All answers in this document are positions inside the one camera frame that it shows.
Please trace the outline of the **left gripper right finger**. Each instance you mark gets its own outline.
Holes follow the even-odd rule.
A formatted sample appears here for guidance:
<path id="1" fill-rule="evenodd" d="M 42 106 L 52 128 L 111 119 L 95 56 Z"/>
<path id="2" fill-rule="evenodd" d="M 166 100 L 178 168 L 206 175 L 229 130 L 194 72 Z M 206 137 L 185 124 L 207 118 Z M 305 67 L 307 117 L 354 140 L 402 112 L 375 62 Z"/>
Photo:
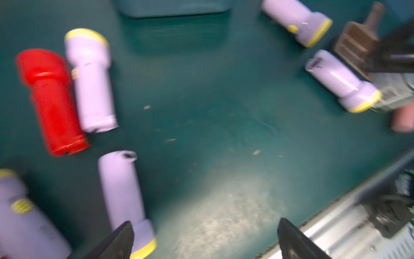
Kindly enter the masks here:
<path id="1" fill-rule="evenodd" d="M 279 221 L 278 238 L 283 259 L 331 259 L 286 218 Z"/>

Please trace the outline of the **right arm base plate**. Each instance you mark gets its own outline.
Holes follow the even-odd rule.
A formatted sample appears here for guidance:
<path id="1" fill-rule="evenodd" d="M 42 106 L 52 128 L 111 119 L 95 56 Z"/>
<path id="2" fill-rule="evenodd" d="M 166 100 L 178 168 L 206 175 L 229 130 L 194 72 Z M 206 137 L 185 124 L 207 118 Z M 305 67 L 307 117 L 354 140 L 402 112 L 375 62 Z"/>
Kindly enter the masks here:
<path id="1" fill-rule="evenodd" d="M 414 172 L 404 170 L 380 183 L 361 199 L 369 221 L 384 238 L 405 227 L 414 234 Z"/>

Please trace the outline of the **blue plastic storage box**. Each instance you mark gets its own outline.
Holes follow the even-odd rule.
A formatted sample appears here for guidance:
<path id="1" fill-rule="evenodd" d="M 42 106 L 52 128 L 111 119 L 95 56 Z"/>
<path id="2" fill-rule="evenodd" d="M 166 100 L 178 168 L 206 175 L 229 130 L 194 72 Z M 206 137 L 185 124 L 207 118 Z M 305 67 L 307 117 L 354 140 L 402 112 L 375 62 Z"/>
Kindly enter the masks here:
<path id="1" fill-rule="evenodd" d="M 117 0 L 117 10 L 129 17 L 171 17 L 223 13 L 232 8 L 227 0 Z"/>

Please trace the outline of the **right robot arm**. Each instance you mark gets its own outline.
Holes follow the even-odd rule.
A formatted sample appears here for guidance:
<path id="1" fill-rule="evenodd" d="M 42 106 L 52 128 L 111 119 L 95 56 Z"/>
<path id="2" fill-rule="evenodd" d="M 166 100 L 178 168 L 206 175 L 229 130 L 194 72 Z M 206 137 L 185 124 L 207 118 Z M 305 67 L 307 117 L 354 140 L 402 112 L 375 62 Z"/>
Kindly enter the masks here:
<path id="1" fill-rule="evenodd" d="M 414 19 L 383 37 L 366 59 L 370 73 L 414 72 Z"/>

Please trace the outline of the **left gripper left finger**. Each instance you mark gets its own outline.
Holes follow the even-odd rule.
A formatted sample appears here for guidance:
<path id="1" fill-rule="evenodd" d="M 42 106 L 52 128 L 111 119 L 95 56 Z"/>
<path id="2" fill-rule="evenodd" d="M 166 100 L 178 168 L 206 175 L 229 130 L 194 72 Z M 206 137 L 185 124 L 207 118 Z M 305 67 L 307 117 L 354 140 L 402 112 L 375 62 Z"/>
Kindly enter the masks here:
<path id="1" fill-rule="evenodd" d="M 134 243 L 132 224 L 125 221 L 93 248 L 84 259 L 129 259 Z"/>

